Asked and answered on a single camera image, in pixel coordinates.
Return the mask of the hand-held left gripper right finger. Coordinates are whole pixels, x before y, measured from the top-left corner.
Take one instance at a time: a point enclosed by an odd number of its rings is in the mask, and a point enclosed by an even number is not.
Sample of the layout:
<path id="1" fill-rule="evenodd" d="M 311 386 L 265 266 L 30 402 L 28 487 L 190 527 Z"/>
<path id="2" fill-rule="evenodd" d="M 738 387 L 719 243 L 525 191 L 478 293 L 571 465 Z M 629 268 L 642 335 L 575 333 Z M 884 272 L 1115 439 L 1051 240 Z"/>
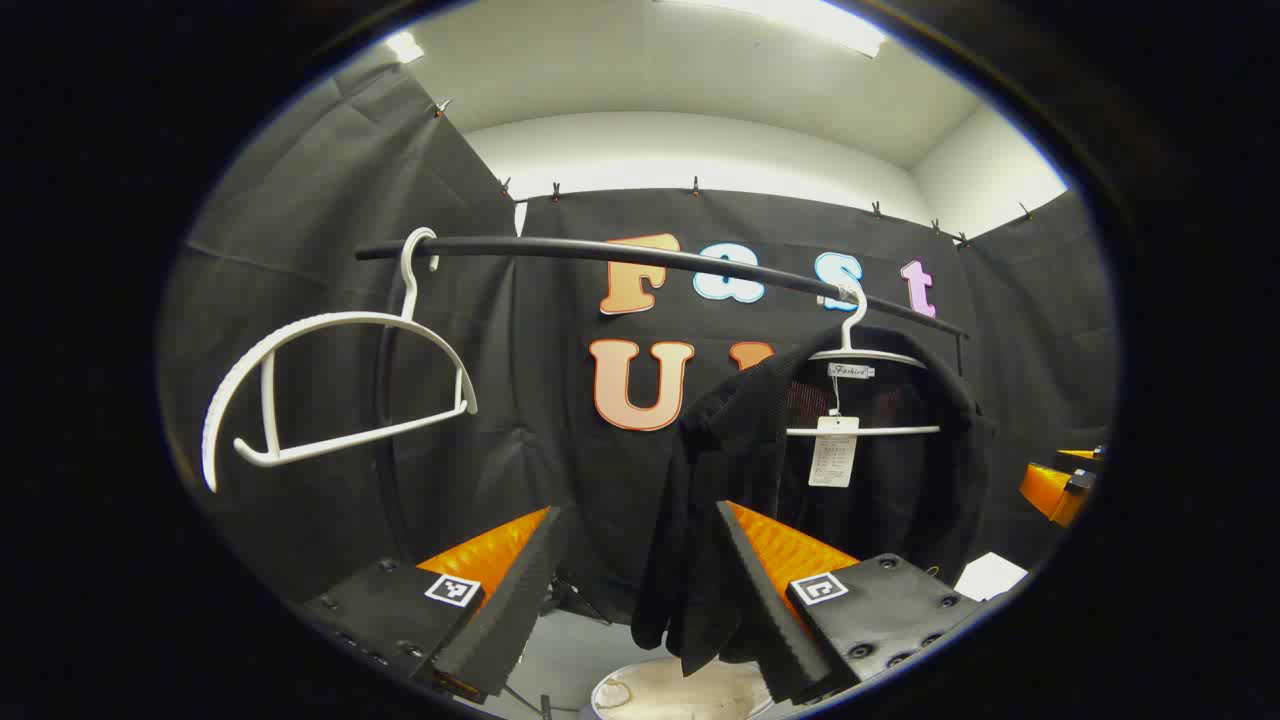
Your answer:
<path id="1" fill-rule="evenodd" d="M 856 560 L 745 506 L 716 511 L 741 646 L 774 701 L 813 705 L 873 682 L 980 607 L 895 553 Z"/>

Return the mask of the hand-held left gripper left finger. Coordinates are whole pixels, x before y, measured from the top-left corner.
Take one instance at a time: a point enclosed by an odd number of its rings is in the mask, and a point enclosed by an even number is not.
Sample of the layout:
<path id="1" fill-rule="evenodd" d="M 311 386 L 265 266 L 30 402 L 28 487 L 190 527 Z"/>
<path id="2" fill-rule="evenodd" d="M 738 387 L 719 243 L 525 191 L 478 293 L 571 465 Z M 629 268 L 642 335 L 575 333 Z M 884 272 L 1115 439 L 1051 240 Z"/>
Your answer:
<path id="1" fill-rule="evenodd" d="M 522 659 L 564 547 L 566 510 L 547 506 L 417 564 L 380 559 L 300 611 L 411 685 L 484 701 Z"/>

